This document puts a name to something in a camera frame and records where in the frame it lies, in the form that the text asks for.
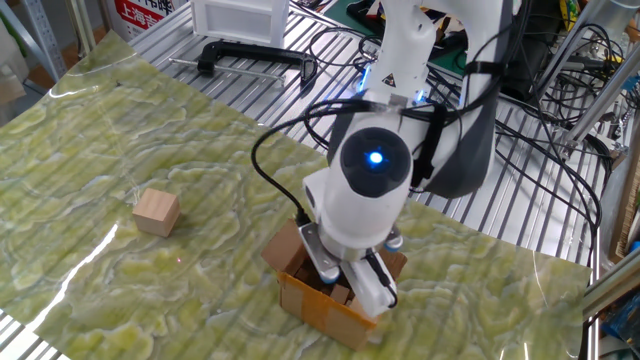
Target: cardboard box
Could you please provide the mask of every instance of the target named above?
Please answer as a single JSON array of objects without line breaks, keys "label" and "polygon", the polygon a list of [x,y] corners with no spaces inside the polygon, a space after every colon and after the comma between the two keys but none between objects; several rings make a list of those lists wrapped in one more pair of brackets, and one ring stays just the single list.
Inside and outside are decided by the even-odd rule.
[{"label": "cardboard box", "polygon": [[189,0],[107,0],[113,30],[125,41],[169,16]]},{"label": "cardboard box", "polygon": [[[380,255],[396,279],[407,258],[385,250]],[[278,271],[284,310],[354,350],[364,347],[378,318],[365,313],[344,275],[334,285],[320,280],[295,222],[287,221],[262,251],[262,258]]]}]

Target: metal rack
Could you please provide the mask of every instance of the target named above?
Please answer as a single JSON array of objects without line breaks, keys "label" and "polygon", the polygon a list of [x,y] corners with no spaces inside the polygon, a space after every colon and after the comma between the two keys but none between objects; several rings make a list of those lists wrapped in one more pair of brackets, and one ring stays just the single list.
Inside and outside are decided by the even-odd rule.
[{"label": "metal rack", "polygon": [[[336,24],[331,20],[321,16],[311,17],[294,10],[289,14],[285,46],[293,50],[305,50],[315,33],[334,25]],[[346,63],[358,55],[358,40],[350,35],[327,34],[318,41],[314,50],[318,56],[327,61]],[[352,67],[322,65],[315,86],[303,94],[299,86],[298,72],[286,65],[227,58],[220,62],[222,66],[286,75],[285,85],[275,87],[273,81],[231,74],[218,74],[213,78],[204,77],[193,69],[174,65],[168,61],[170,57],[195,60],[209,41],[211,39],[193,33],[191,11],[188,6],[185,6],[133,40],[131,45],[143,58],[163,73],[189,84],[214,101],[223,102],[266,126],[274,126],[298,116],[314,102],[327,98],[351,97],[356,92],[356,84],[361,76]],[[452,96],[448,90],[445,94]],[[529,117],[518,107],[501,101],[497,116],[499,120],[525,136],[541,141],[546,140],[540,122]],[[312,123],[313,128],[325,136],[330,134],[331,124],[332,121],[328,118]],[[607,130],[607,125],[599,127],[602,133]],[[286,134],[305,145],[318,149],[302,125],[287,130]],[[562,131],[555,129],[554,136],[559,138],[561,135]],[[556,194],[569,199],[577,208],[581,208],[572,182],[566,174],[562,173],[558,165],[513,138],[498,135],[496,146],[509,161],[523,169],[529,176],[553,189]],[[592,150],[581,144],[573,152],[567,164],[584,177],[596,193],[602,192],[604,172],[600,166],[599,157]],[[598,243],[591,243],[591,235],[584,219],[498,158],[484,186],[470,195],[447,200],[425,193],[415,194],[412,198],[488,235],[582,265],[587,264],[589,249],[594,247],[591,263],[598,264],[600,252]],[[10,347],[22,349],[18,356],[11,358],[38,358],[33,356],[32,351],[39,349],[45,343],[37,337],[34,338],[35,335],[21,332],[23,327],[15,322],[7,323],[6,327],[3,326],[6,319],[8,317],[0,313],[0,358],[5,358],[5,352]],[[589,336],[591,350],[595,351],[597,334],[591,331]],[[58,357],[60,354],[54,352],[53,355],[47,353],[41,359]]]}]

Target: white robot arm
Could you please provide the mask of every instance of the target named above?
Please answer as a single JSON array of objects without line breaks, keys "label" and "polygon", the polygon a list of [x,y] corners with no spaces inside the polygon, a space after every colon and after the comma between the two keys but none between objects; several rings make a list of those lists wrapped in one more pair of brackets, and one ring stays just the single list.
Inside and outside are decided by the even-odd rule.
[{"label": "white robot arm", "polygon": [[[394,223],[412,183],[453,198],[477,189],[488,173],[499,87],[486,92],[496,79],[496,68],[504,68],[509,39],[504,30],[512,14],[511,0],[382,3],[387,17],[384,41],[365,79],[365,90],[358,96],[388,104],[391,110],[338,117],[329,168],[304,179],[316,223],[299,229],[321,278],[332,283],[344,272],[370,316],[398,302],[395,283],[378,250],[397,251],[402,245]],[[410,107],[427,90],[427,60],[436,28],[421,6],[463,22],[469,37],[469,61],[459,107],[480,96],[485,100],[448,126],[444,125],[448,112],[442,107],[433,113],[439,122],[431,123],[403,118],[393,111]]]}]

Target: wooden cube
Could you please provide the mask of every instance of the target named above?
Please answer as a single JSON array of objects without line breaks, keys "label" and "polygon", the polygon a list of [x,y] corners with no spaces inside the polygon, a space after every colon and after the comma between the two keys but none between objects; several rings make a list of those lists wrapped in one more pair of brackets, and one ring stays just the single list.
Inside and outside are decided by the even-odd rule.
[{"label": "wooden cube", "polygon": [[166,192],[146,189],[133,209],[138,230],[168,237],[180,215],[178,197]]}]

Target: red sign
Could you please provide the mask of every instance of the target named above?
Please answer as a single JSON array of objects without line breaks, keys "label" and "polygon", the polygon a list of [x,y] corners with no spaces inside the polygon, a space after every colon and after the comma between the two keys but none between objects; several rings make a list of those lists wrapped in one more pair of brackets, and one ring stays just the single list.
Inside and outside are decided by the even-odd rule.
[{"label": "red sign", "polygon": [[141,29],[148,29],[162,20],[164,16],[156,14],[149,9],[145,9],[140,5],[131,3],[127,0],[115,0],[116,10],[122,19]]}]

